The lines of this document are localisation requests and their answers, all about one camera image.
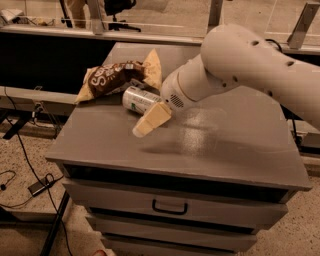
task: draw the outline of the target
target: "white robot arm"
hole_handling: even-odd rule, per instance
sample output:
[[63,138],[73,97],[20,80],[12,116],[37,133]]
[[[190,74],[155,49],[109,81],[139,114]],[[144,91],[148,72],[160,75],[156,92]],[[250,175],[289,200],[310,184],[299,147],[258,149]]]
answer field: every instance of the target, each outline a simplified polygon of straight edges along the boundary
[[[240,85],[267,93],[320,129],[320,68],[287,57],[253,32],[230,24],[211,30],[200,54],[166,78],[160,90],[164,111],[151,108],[133,132],[143,137],[170,119],[171,111]],[[150,117],[157,122],[149,123]]]

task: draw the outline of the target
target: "gray drawer unit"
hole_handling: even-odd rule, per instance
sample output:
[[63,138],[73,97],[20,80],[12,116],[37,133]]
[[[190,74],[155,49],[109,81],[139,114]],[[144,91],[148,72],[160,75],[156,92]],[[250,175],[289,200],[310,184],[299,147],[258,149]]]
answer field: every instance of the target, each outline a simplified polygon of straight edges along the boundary
[[[117,43],[104,64],[143,61],[155,48],[163,79],[199,47]],[[79,104],[46,158],[111,249],[232,255],[287,212],[311,184],[281,107],[244,86],[208,97],[150,135],[121,97]]]
[[150,240],[134,239],[104,235],[101,239],[106,248],[113,248],[115,251],[128,251],[137,254],[153,256],[179,255],[179,256],[235,256],[235,253],[223,250],[204,249],[200,247],[182,246],[172,243],[161,243]]
[[92,229],[100,231],[101,233],[115,235],[126,234],[129,237],[181,245],[230,251],[246,251],[256,242],[254,235],[204,227],[178,225],[162,221],[150,221],[107,214],[94,214],[88,216],[87,220]]
[[88,208],[252,229],[267,229],[287,213],[283,204],[106,182],[67,180],[64,187],[75,203]]

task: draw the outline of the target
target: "chair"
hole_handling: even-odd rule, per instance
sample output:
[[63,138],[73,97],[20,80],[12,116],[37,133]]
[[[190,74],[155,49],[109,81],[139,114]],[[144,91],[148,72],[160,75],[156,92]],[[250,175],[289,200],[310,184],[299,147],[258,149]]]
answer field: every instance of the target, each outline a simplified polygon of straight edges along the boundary
[[109,23],[109,30],[116,30],[119,31],[121,28],[129,29],[129,30],[136,30],[141,32],[140,28],[129,26],[128,24],[124,23],[125,20],[121,20],[118,23],[116,14],[122,12],[123,10],[129,10],[133,6],[136,5],[136,0],[104,0],[104,8],[106,11],[107,16],[113,16],[113,22]]

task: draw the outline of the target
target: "black cable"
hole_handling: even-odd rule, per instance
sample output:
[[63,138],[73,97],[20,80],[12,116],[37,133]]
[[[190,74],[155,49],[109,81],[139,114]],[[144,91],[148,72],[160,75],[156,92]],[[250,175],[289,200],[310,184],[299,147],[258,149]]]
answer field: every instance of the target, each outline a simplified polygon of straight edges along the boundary
[[[5,93],[6,97],[11,101],[14,109],[17,110],[14,101],[13,101],[13,100],[11,99],[11,97],[7,94],[6,87],[4,87],[4,93]],[[6,120],[11,124],[11,126],[13,126],[12,122],[11,122],[8,118],[6,118]],[[28,158],[26,149],[25,149],[24,144],[23,144],[23,142],[22,142],[22,139],[21,139],[21,137],[20,137],[19,132],[17,132],[16,134],[17,134],[17,136],[18,136],[18,139],[19,139],[21,148],[22,148],[22,150],[23,150],[25,159],[26,159],[26,161],[27,161],[27,163],[28,163],[28,165],[29,165],[29,167],[30,167],[33,175],[36,177],[36,179],[38,180],[38,182],[39,182],[40,184],[42,184],[43,186],[46,186],[47,184],[43,184],[43,183],[42,183],[42,181],[39,179],[38,175],[36,174],[34,168],[32,167],[32,165],[31,165],[31,163],[30,163],[30,161],[29,161],[29,158]],[[54,177],[53,177],[53,175],[52,175],[51,173],[48,173],[48,174],[46,175],[46,178],[47,178],[47,176],[51,176],[51,177],[53,178],[53,180],[52,180],[52,182],[51,182],[51,186],[52,186],[55,182],[57,182],[58,180],[60,180],[60,179],[63,178],[63,176],[62,176],[62,177],[60,177],[59,179],[55,180]],[[53,208],[55,209],[56,213],[59,215],[58,209],[57,209],[57,207],[56,207],[56,205],[55,205],[55,203],[54,203],[54,201],[53,201],[53,199],[52,199],[52,196],[51,196],[51,192],[50,192],[50,190],[49,190],[49,187],[47,188],[47,191],[48,191],[48,194],[49,194],[50,201],[51,201],[51,203],[52,203],[52,205],[53,205]],[[17,206],[20,206],[20,205],[22,206],[22,205],[26,204],[27,202],[29,202],[32,198],[33,198],[33,197],[29,198],[26,202],[24,202],[24,203],[22,203],[22,204],[15,205],[15,206],[9,206],[8,208],[17,207]],[[69,254],[72,256],[72,253],[71,253],[71,250],[70,250],[70,246],[69,246],[69,241],[68,241],[67,229],[66,229],[66,227],[65,227],[65,225],[64,225],[64,223],[63,223],[63,221],[62,221],[62,216],[61,216],[61,215],[60,215],[60,217],[61,217],[61,224],[62,224],[64,233],[65,233],[65,237],[66,237],[67,249],[68,249]]]
[[10,181],[12,181],[14,179],[14,177],[16,177],[16,175],[17,175],[15,171],[7,170],[7,171],[4,171],[4,172],[1,172],[0,176],[3,175],[3,174],[6,174],[6,173],[12,173],[13,175],[7,180],[6,183],[3,183],[3,184],[0,185],[0,190],[2,190],[2,191],[6,190],[8,183]]
[[276,40],[271,39],[271,38],[267,38],[267,39],[266,39],[266,41],[267,41],[267,42],[274,43],[275,45],[277,45],[277,47],[278,47],[279,51],[280,51],[281,53],[283,53],[283,50],[282,50],[281,45],[280,45]]

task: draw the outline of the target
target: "drawer handle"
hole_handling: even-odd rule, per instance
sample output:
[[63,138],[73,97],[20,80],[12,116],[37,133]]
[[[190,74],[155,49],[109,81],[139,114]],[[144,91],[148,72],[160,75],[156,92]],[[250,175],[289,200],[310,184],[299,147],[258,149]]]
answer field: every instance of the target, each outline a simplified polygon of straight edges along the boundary
[[157,200],[153,199],[153,201],[152,201],[152,209],[155,212],[168,213],[168,214],[174,214],[174,215],[184,215],[188,211],[188,204],[187,203],[184,204],[183,211],[181,211],[181,212],[159,209],[159,208],[156,207],[156,204],[157,204]]

